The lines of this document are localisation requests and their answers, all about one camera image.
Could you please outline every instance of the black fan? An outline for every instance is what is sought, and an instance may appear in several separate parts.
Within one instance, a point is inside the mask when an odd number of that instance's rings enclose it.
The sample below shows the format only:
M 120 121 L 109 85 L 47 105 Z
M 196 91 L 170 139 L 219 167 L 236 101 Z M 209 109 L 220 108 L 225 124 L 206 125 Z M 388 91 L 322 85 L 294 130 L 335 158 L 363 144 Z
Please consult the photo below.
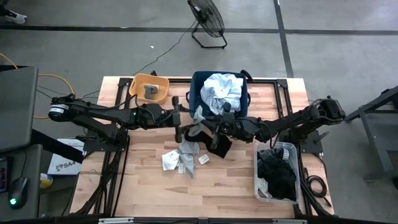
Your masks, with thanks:
M 222 48 L 224 49 L 227 46 L 227 42 L 224 37 L 224 22 L 223 18 L 218 12 L 217 7 L 214 5 L 211 0 L 188 0 L 188 4 L 191 7 L 193 15 L 197 19 L 198 23 L 192 31 L 192 38 L 200 44 L 200 47 L 206 49 L 216 49 Z M 212 46 L 206 47 L 199 42 L 199 40 L 195 37 L 194 33 L 198 30 L 199 24 L 202 28 L 212 37 L 222 37 L 225 45 L 223 46 Z

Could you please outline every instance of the concrete floor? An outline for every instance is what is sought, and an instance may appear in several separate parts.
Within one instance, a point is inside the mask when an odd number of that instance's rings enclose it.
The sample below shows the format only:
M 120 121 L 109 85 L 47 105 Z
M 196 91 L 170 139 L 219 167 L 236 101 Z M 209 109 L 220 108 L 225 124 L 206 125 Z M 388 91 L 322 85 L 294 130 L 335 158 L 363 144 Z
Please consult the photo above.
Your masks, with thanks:
M 277 29 L 273 0 L 214 0 L 227 28 Z M 398 1 L 280 0 L 286 29 L 397 30 Z M 28 25 L 179 27 L 194 21 L 183 0 L 12 0 L 9 8 L 28 15 Z M 18 65 L 66 78 L 78 95 L 98 90 L 105 75 L 130 75 L 178 41 L 178 32 L 49 32 L 0 30 L 0 52 Z M 217 43 L 206 34 L 198 36 Z M 170 53 L 143 72 L 190 76 L 197 70 L 249 71 L 254 77 L 286 77 L 279 34 L 227 33 L 224 50 L 204 50 L 186 35 Z M 287 35 L 294 77 L 304 78 L 312 100 L 331 95 L 350 113 L 397 85 L 397 35 Z M 58 80 L 39 85 L 68 93 Z M 49 99 L 38 94 L 36 113 L 46 114 Z M 34 128 L 54 138 L 83 133 L 81 127 L 35 120 Z M 360 120 L 322 127 L 328 182 L 337 215 L 398 223 L 398 190 L 390 181 L 365 184 L 380 169 Z M 45 202 L 43 213 L 59 215 L 59 203 Z

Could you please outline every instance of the gray cloth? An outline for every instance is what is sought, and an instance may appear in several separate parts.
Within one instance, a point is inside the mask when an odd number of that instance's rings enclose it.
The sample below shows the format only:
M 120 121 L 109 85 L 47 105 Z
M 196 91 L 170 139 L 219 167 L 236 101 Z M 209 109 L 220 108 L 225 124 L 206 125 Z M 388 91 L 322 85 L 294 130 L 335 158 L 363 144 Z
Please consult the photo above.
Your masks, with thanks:
M 200 148 L 197 142 L 182 141 L 178 147 L 178 153 L 180 154 L 181 162 L 185 164 L 188 175 L 193 178 L 193 170 L 195 164 L 193 162 L 193 156 L 199 155 Z
M 201 106 L 198 106 L 198 108 L 192 118 L 192 120 L 193 120 L 192 124 L 196 124 L 196 125 L 192 126 L 188 132 L 188 135 L 191 137 L 199 134 L 201 131 L 203 131 L 203 128 L 205 127 L 205 125 L 201 123 L 201 121 L 203 121 L 205 119 L 201 115 L 202 112 L 203 112 L 203 108 Z

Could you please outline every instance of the wooden table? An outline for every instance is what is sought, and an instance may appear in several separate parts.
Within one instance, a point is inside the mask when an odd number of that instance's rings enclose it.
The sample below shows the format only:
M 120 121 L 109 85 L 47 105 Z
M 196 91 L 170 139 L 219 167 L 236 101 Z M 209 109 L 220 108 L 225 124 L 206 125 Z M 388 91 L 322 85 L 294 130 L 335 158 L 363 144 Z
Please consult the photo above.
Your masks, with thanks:
M 120 77 L 104 77 L 99 93 L 99 105 L 113 106 Z M 288 78 L 293 111 L 308 105 L 304 80 Z M 171 109 L 171 97 L 179 96 L 180 103 L 188 107 L 185 93 L 189 83 L 171 83 L 169 98 L 162 105 Z M 275 93 L 272 85 L 250 84 L 251 105 L 248 116 L 274 120 L 278 118 Z M 280 91 L 284 114 L 287 114 L 283 92 Z M 188 113 L 181 114 L 182 125 L 190 124 Z M 234 141 L 224 159 L 209 153 L 201 144 L 201 153 L 208 154 L 210 161 L 200 165 L 195 157 L 195 178 L 175 171 L 163 171 L 161 155 L 178 148 L 174 141 L 174 128 L 130 131 L 130 150 L 126 173 L 116 216 L 120 217 L 212 217 L 212 218 L 293 218 L 289 204 L 264 203 L 254 196 L 253 151 L 254 143 Z M 92 153 L 83 161 L 71 212 L 77 211 L 89 199 L 98 186 L 103 152 Z M 325 180 L 322 163 L 311 154 L 303 154 L 303 164 L 310 175 Z M 319 202 L 333 213 L 323 199 Z

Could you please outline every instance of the yellow basket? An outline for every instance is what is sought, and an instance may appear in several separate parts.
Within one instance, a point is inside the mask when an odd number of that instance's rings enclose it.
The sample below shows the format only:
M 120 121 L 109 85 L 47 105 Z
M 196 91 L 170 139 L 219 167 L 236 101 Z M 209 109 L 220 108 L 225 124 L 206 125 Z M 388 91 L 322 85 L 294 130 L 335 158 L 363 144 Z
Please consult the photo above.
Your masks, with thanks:
M 145 99 L 145 85 L 158 85 L 157 93 L 153 94 L 154 99 Z M 154 75 L 138 74 L 132 80 L 129 93 L 131 96 L 137 94 L 138 100 L 149 103 L 163 104 L 167 100 L 167 93 L 169 92 L 169 80 L 164 77 L 157 77 Z

